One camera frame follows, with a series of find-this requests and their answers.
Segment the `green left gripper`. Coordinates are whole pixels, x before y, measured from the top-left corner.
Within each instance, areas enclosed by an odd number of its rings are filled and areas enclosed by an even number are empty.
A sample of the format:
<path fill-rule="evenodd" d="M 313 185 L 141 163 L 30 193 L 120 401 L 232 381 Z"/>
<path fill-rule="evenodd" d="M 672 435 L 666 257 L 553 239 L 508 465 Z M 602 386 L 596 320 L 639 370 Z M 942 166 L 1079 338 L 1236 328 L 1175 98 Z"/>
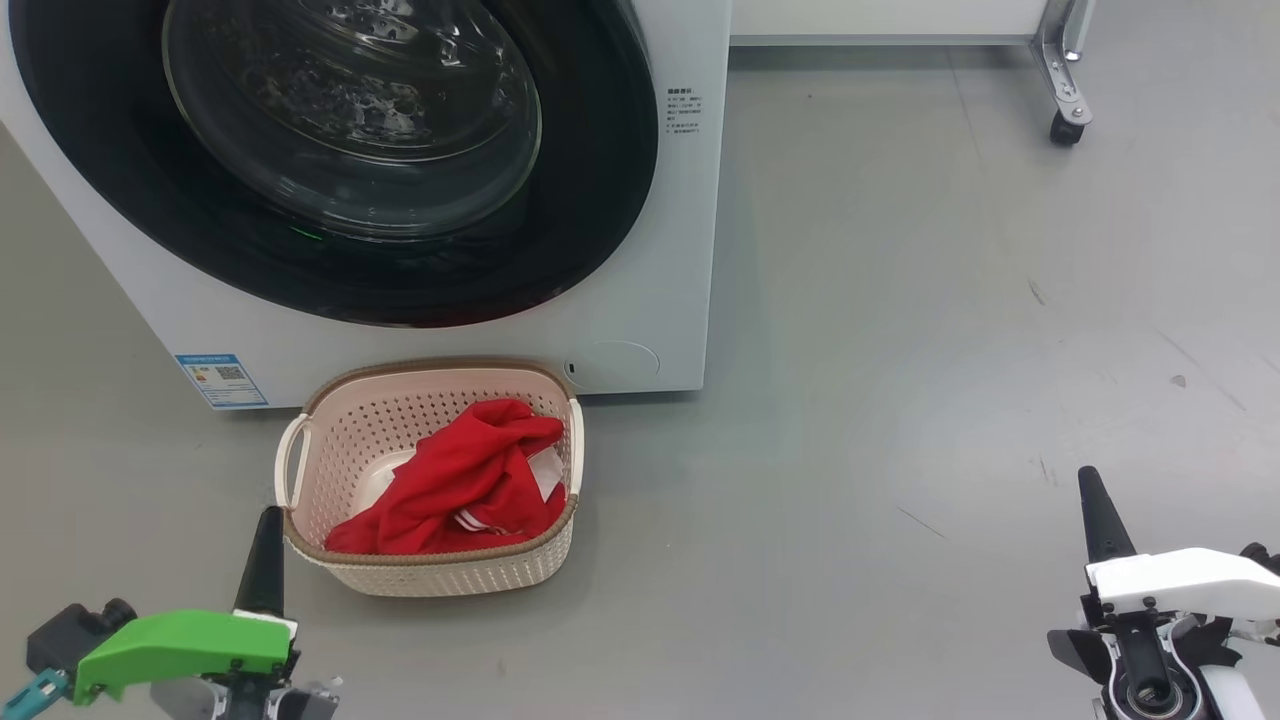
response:
<path fill-rule="evenodd" d="M 284 512 L 259 515 L 236 593 L 237 611 L 284 615 Z M 250 673 L 284 667 L 297 633 L 289 620 L 207 610 L 175 610 L 127 623 L 77 665 L 73 705 L 101 694 L 119 701 L 125 688 L 183 676 Z"/>

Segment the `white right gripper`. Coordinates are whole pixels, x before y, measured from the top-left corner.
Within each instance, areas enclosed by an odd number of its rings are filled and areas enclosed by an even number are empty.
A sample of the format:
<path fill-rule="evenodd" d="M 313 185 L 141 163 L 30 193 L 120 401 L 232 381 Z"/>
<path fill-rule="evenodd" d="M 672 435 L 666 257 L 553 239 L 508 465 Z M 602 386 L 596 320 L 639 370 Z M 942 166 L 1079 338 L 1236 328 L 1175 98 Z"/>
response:
<path fill-rule="evenodd" d="M 1280 574 L 1266 561 L 1207 548 L 1138 553 L 1100 471 L 1078 471 L 1085 533 L 1085 625 L 1132 612 L 1280 621 Z"/>

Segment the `dark round glass washer door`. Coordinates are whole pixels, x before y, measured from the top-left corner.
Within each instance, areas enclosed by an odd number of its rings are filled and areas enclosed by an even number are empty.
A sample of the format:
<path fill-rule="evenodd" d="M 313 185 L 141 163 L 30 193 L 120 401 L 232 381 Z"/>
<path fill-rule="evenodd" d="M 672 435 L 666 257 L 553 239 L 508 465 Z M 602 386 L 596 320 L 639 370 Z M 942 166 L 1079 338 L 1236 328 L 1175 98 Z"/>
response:
<path fill-rule="evenodd" d="M 169 254 L 338 322 L 525 311 L 634 227 L 658 154 L 630 0 L 9 0 L 61 155 Z"/>

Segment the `cream perforated laundry basket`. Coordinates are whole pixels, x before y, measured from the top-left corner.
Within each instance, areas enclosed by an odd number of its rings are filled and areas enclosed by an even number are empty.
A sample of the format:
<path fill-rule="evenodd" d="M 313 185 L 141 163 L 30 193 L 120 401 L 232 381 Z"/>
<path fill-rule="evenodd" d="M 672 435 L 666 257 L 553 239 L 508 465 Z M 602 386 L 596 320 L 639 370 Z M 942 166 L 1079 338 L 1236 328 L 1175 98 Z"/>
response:
<path fill-rule="evenodd" d="M 326 536 L 371 505 L 417 442 L 472 404 L 516 398 L 564 424 L 554 445 L 567 506 L 549 529 L 520 544 L 416 556 L 335 553 Z M 275 502 L 285 542 L 362 594 L 440 598 L 516 591 L 553 577 L 570 555 L 582 486 L 585 423 L 575 392 L 529 363 L 421 360 L 367 366 L 320 388 L 288 425 L 276 451 Z"/>

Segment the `white washing machine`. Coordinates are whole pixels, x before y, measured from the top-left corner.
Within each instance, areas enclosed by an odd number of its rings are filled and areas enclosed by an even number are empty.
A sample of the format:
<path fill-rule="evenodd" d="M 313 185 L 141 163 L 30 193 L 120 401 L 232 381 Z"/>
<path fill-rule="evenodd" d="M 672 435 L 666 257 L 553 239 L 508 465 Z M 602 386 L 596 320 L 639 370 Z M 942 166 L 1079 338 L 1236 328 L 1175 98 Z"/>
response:
<path fill-rule="evenodd" d="M 584 281 L 535 307 L 467 325 L 316 316 L 224 284 L 155 245 L 79 177 L 19 97 L 1 18 L 9 0 L 0 0 L 0 123 L 165 350 L 173 357 L 234 354 L 269 407 L 302 406 L 348 370 L 419 359 L 522 360 L 582 395 L 695 391 L 705 373 L 732 1 L 630 0 L 658 113 L 655 174 L 643 210 Z M 671 87 L 703 95 L 700 133 L 664 135 Z"/>

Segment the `blue energy label sticker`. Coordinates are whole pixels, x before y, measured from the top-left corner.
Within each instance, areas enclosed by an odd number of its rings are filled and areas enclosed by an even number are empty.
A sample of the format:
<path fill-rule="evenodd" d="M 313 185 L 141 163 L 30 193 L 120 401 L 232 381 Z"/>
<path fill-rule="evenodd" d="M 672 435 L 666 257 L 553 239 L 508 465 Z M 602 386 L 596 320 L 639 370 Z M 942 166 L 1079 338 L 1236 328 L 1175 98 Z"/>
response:
<path fill-rule="evenodd" d="M 215 410 L 269 407 L 270 404 L 234 354 L 175 355 L 174 359 Z"/>

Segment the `metal frame leg with caster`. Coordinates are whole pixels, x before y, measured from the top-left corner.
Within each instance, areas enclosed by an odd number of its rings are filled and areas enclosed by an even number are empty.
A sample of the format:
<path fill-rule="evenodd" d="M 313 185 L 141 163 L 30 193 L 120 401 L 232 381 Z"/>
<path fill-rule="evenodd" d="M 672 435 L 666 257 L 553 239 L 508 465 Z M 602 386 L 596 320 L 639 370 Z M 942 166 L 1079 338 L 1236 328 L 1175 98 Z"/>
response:
<path fill-rule="evenodd" d="M 1085 36 L 1097 0 L 1046 0 L 1039 26 L 1029 49 L 1038 63 L 1057 111 L 1050 126 L 1050 142 L 1073 147 L 1082 141 L 1092 113 L 1073 65 L 1083 56 Z"/>

